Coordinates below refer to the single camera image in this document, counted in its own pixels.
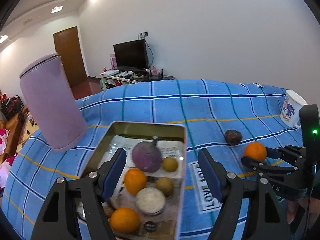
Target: flat screen tv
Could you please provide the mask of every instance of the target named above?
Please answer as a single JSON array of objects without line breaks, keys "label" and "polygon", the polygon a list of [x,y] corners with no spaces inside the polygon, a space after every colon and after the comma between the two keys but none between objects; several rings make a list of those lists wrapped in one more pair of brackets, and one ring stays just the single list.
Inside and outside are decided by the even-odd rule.
[{"label": "flat screen tv", "polygon": [[149,68],[145,40],[115,44],[113,49],[118,67]]}]

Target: rectangular tray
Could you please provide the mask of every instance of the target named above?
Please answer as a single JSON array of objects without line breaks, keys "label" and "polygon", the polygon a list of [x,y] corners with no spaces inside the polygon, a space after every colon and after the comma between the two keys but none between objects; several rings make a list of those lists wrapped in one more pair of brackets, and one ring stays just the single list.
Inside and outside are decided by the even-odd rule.
[{"label": "rectangular tray", "polygon": [[[179,238],[186,174],[187,139],[185,127],[181,125],[145,122],[113,122],[111,123],[105,136],[101,139],[83,173],[88,174],[93,170],[97,170],[103,162],[111,159],[118,147],[124,148],[127,152],[127,164],[120,176],[118,185],[116,186],[114,194],[110,200],[112,203],[117,202],[119,205],[121,205],[121,203],[127,203],[129,201],[130,204],[127,204],[125,206],[136,210],[135,205],[133,204],[135,197],[129,195],[128,193],[126,193],[126,190],[124,190],[123,178],[126,171],[130,169],[129,163],[132,163],[132,146],[139,141],[152,141],[153,136],[158,136],[159,141],[157,146],[161,150],[162,156],[175,156],[179,162],[179,168],[176,172],[170,174],[170,176],[168,175],[169,173],[166,173],[162,169],[156,171],[155,173],[145,173],[148,176],[147,187],[154,186],[156,177],[167,176],[169,178],[172,178],[175,186],[174,195],[167,198],[167,205],[170,206],[170,210],[175,209],[176,212],[170,213],[170,210],[166,211],[165,208],[163,214],[155,217],[139,214],[142,220],[142,224],[140,225],[139,230],[137,230],[134,235],[115,232],[116,236],[121,239],[172,240]],[[171,217],[170,220],[162,221],[163,218],[165,219],[168,217]],[[145,222],[145,220],[149,221],[148,219],[157,223],[157,226],[159,228],[158,230],[156,230],[156,232],[148,233],[144,230],[143,223]]]}]

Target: blue plaid tablecloth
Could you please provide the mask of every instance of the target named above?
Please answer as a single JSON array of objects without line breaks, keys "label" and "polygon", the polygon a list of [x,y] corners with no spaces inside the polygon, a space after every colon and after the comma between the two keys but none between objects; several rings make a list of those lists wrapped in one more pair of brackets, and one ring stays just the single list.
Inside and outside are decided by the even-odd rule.
[{"label": "blue plaid tablecloth", "polygon": [[[168,80],[120,86],[77,100],[88,130],[78,145],[65,153],[54,152],[39,130],[34,133],[13,163],[2,201],[2,209],[20,237],[31,238],[39,210],[54,181],[60,176],[76,179],[81,175],[113,121],[185,125],[186,118],[196,151],[207,148],[227,171],[243,178],[248,171],[241,164],[241,156],[248,143],[257,140],[271,148],[302,145],[301,130],[286,126],[279,117],[284,89],[211,80],[179,80],[179,84],[181,93],[178,82]],[[227,145],[224,132],[228,129],[242,133],[239,145]],[[220,209],[201,184],[203,181],[196,177],[197,158],[190,135],[187,151],[180,239],[205,240]],[[281,161],[268,162],[278,165]],[[234,240],[241,239],[247,206],[245,199]],[[87,226],[81,221],[79,224],[82,238],[90,239]]]}]

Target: purple canister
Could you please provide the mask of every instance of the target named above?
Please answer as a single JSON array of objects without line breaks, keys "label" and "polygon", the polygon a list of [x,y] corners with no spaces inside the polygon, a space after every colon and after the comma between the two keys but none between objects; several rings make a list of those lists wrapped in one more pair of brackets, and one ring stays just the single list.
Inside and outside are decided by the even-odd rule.
[{"label": "purple canister", "polygon": [[82,139],[87,124],[72,95],[58,53],[42,57],[26,67],[20,74],[20,87],[52,149],[64,152]]}]

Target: orange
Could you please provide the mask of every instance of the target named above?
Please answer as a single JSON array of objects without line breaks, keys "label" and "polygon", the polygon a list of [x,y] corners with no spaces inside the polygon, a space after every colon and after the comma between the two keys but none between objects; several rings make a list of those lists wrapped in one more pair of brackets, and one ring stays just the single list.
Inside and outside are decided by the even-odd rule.
[{"label": "orange", "polygon": [[147,186],[147,176],[143,171],[130,169],[124,176],[124,185],[127,191],[135,196],[140,190]]},{"label": "orange", "polygon": [[267,150],[263,144],[259,142],[252,142],[244,149],[244,156],[264,161],[267,157]]},{"label": "orange", "polygon": [[131,233],[140,224],[140,218],[131,208],[118,208],[113,212],[109,225],[120,233]]}]

